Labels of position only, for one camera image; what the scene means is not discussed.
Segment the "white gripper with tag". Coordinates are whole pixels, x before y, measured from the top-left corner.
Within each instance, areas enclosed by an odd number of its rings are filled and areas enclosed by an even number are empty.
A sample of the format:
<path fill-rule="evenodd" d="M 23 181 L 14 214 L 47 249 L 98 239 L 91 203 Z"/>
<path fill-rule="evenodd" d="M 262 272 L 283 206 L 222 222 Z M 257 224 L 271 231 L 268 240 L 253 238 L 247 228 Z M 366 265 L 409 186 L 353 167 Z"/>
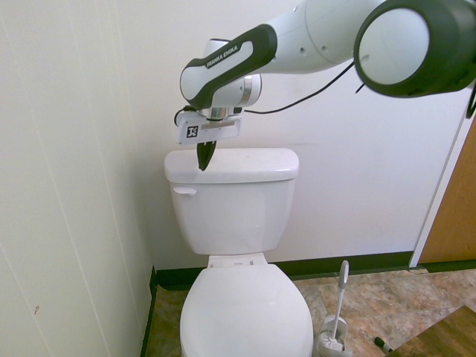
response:
<path fill-rule="evenodd" d="M 237 137 L 241 121 L 240 115 L 209 120 L 198 112 L 182 112 L 176 119 L 176 142 L 180 145 L 197 144 L 199 169 L 205 171 L 216 149 L 216 141 Z"/>

